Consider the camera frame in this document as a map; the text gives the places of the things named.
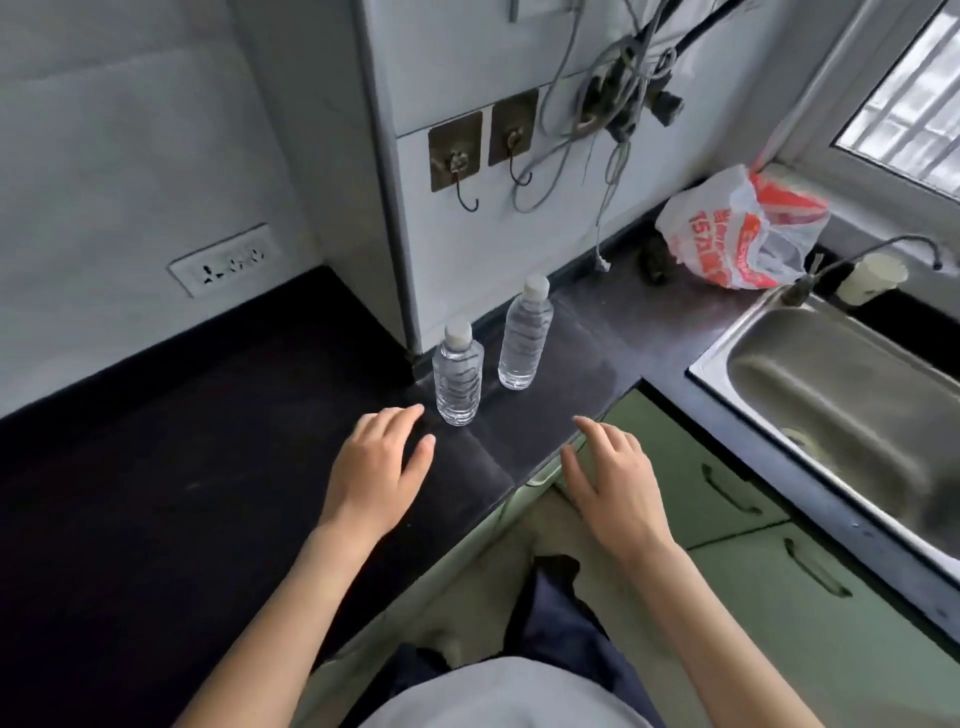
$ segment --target hand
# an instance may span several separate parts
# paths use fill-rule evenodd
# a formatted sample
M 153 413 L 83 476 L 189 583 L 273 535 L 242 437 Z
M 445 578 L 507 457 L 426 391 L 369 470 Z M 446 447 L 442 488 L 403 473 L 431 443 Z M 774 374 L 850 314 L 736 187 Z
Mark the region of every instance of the hand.
M 674 545 L 654 469 L 636 437 L 587 417 L 574 422 L 587 435 L 595 482 L 590 483 L 570 445 L 561 452 L 564 478 L 597 541 L 624 565 Z
M 405 470 L 403 446 L 423 405 L 390 407 L 357 422 L 330 470 L 320 525 L 336 528 L 369 555 L 410 508 L 423 484 L 436 438 L 425 435 Z

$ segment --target window frame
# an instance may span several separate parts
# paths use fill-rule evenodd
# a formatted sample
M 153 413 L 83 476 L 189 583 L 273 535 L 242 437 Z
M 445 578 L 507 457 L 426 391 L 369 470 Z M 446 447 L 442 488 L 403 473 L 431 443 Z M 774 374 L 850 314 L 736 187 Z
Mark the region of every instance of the window frame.
M 939 237 L 960 233 L 960 202 L 855 153 L 835 148 L 857 112 L 942 9 L 960 0 L 878 2 L 777 154 L 777 160 L 898 226 Z

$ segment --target white cup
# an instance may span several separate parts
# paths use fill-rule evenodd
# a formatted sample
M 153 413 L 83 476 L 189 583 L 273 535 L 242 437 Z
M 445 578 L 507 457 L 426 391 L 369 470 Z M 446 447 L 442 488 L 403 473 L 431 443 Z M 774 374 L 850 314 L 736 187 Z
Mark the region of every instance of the white cup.
M 907 278 L 906 266 L 892 255 L 870 253 L 854 266 L 840 287 L 837 298 L 846 305 L 863 305 L 903 283 Z

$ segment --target navy blue trousers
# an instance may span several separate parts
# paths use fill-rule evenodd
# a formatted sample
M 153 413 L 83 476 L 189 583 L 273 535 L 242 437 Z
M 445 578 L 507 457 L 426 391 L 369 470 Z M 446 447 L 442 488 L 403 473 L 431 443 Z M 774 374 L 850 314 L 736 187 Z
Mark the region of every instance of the navy blue trousers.
M 665 728 L 633 666 L 613 646 L 589 607 L 573 593 L 580 564 L 569 556 L 541 556 L 516 600 L 497 657 L 525 657 L 565 669 L 596 683 Z M 348 713 L 341 728 L 358 728 L 403 691 L 450 672 L 432 649 L 402 644 Z

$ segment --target plastic bottle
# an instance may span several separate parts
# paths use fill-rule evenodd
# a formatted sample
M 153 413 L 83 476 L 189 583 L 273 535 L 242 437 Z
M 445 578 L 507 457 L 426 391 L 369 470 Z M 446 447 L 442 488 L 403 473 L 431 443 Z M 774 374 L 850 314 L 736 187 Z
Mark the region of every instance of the plastic bottle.
M 480 406 L 483 383 L 483 346 L 473 340 L 466 319 L 446 325 L 444 340 L 433 355 L 437 410 L 451 425 L 468 425 Z
M 507 327 L 497 373 L 507 389 L 526 389 L 534 380 L 546 332 L 553 321 L 553 304 L 547 298 L 550 281 L 546 276 L 528 276 L 523 293 L 507 310 Z

